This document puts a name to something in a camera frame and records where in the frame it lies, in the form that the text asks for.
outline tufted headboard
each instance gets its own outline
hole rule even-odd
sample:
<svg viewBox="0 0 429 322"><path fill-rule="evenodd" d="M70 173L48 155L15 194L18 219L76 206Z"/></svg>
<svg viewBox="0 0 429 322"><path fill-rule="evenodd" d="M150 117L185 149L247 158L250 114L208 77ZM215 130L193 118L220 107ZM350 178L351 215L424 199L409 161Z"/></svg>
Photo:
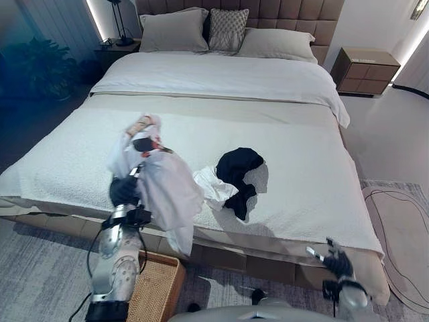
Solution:
<svg viewBox="0 0 429 322"><path fill-rule="evenodd" d="M334 36L344 0L135 0L139 15L170 13L189 7L250 9L247 27L309 32L319 64L323 64Z"/></svg>

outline wicker laundry basket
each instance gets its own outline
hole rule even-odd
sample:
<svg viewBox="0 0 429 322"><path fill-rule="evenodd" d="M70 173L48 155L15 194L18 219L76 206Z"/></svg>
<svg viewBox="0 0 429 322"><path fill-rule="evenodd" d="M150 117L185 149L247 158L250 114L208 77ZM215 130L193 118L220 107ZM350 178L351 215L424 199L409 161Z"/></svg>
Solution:
<svg viewBox="0 0 429 322"><path fill-rule="evenodd" d="M174 315L185 269L177 258L147 253L131 301L127 322L166 322Z"/></svg>

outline pillow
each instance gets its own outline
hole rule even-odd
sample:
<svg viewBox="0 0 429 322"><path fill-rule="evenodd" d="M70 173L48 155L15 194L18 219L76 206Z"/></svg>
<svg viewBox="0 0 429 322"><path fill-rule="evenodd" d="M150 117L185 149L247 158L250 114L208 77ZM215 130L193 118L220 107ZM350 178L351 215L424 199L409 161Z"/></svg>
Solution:
<svg viewBox="0 0 429 322"><path fill-rule="evenodd" d="M249 10L210 10L210 37L208 46L211 50L238 52L245 35Z"/></svg>
<svg viewBox="0 0 429 322"><path fill-rule="evenodd" d="M282 58L317 64L310 42L315 38L307 32L284 29L247 28L240 57Z"/></svg>
<svg viewBox="0 0 429 322"><path fill-rule="evenodd" d="M162 15L141 15L143 36L139 51L206 52L208 45L202 37L202 24L207 15L206 9L196 7Z"/></svg>

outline bed frame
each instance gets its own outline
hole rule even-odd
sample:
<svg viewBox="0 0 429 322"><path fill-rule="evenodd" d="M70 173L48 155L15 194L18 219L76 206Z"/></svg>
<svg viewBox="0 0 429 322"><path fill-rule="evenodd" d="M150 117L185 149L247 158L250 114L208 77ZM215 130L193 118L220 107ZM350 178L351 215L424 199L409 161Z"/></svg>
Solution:
<svg viewBox="0 0 429 322"><path fill-rule="evenodd" d="M156 15L189 7L249 9L247 27L296 30L312 34L311 44L323 65L344 0L135 0L139 15Z"/></svg>
<svg viewBox="0 0 429 322"><path fill-rule="evenodd" d="M344 0L135 0L138 14L157 14L178 11L187 7L206 9L250 9L247 26L254 28L281 28L309 32L316 41L312 51L323 64L332 40ZM31 213L5 219L44 229L93 239L101 224L83 218ZM146 229L145 243L149 251L173 255L161 233ZM322 281L334 276L321 267L310 267L249 256L233 246L214 248L196 239L190 261L217 268L226 268L257 278L276 280L306 288L321 289Z"/></svg>

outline white duvet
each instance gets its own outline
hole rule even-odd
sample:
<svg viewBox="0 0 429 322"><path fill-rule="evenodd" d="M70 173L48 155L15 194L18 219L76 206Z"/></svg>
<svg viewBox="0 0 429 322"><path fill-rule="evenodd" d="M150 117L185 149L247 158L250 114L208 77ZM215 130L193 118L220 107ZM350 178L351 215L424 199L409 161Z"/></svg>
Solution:
<svg viewBox="0 0 429 322"><path fill-rule="evenodd" d="M202 57L137 53L117 61L92 92L146 95L98 94L88 99L0 176L0 196L108 213L112 206L107 154L141 113L157 113L163 122L164 145L192 171L216 164L225 152L239 146L253 148L265 160L262 174L253 173L259 193L248 220L239 221L230 209L216 212L205 205L194 220L197 231L321 243L331 236L344 246L382 256L353 161L329 123L326 106L343 125L348 123L329 75L309 63L212 56L216 59L209 64ZM237 68L232 59L237 59ZM240 78L245 74L261 77ZM186 98L195 95L229 99Z"/></svg>
<svg viewBox="0 0 429 322"><path fill-rule="evenodd" d="M134 53L116 61L92 93L135 92L321 104L350 117L317 64L283 59Z"/></svg>

